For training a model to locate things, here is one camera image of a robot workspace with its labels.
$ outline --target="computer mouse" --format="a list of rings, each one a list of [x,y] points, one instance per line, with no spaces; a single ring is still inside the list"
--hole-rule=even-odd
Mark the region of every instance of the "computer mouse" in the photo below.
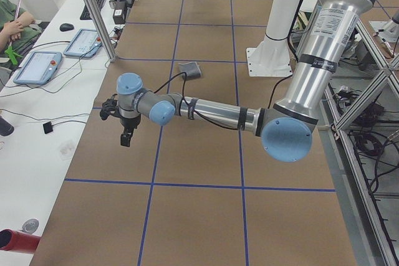
[[[60,25],[60,31],[71,31],[75,27],[71,23],[63,23]]]

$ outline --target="red cylinder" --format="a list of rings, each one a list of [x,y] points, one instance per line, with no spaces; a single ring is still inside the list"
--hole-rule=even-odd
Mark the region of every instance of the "red cylinder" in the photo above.
[[[17,230],[2,230],[0,232],[0,250],[34,254],[39,244],[40,236],[29,235]]]

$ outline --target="blue joint cap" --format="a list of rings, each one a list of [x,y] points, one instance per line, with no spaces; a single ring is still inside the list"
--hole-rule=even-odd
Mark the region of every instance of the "blue joint cap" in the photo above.
[[[150,110],[149,118],[160,126],[165,126],[175,115],[175,107],[168,101],[160,101]]]
[[[131,95],[143,87],[141,77],[135,73],[124,73],[117,80],[119,95]]]
[[[263,128],[263,148],[274,159],[295,162],[305,157],[312,146],[312,132],[295,118],[276,118]]]

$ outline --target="white desk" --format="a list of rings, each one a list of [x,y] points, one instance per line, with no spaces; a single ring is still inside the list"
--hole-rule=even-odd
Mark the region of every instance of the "white desk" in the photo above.
[[[83,0],[67,0],[36,44],[71,40],[80,28],[94,29],[92,21],[79,20],[83,7]],[[113,11],[108,3],[105,3],[101,12],[108,32],[111,32],[115,24],[112,19]],[[73,24],[75,29],[61,32],[59,26],[65,22]],[[62,52],[66,45],[46,45],[34,50]],[[77,59],[64,57],[57,73],[68,69],[76,61]],[[10,97],[1,97],[0,108],[35,118],[90,113],[93,100],[107,70],[105,66],[107,62],[108,57],[101,48],[92,59],[81,60],[82,73],[59,92],[50,94],[35,89]],[[52,91],[57,90],[79,70],[77,64],[43,87]],[[12,80],[7,86],[14,86]],[[26,87],[4,87],[0,96],[26,89]],[[15,127],[15,130],[9,136],[0,136],[0,230],[18,230],[26,220],[36,218],[40,226],[35,235],[41,235],[85,125],[76,122],[64,123],[55,126],[54,132],[45,135],[42,124],[46,121],[34,121],[8,112],[3,112],[1,115]],[[60,119],[53,123],[63,120],[87,121],[87,119],[88,116],[80,116]],[[61,149],[69,150],[67,154],[62,154]],[[29,254],[0,251],[2,266],[29,265],[31,258],[32,255]]]

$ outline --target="person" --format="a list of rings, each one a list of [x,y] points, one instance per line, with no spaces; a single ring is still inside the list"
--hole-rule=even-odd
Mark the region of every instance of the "person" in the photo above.
[[[29,27],[35,19],[30,12],[19,9],[19,16],[14,20],[17,6],[8,0],[0,0],[0,57],[8,57],[7,50],[12,42],[12,49],[21,56],[25,56],[39,38],[40,32]],[[15,69],[9,60],[0,64],[1,67]]]

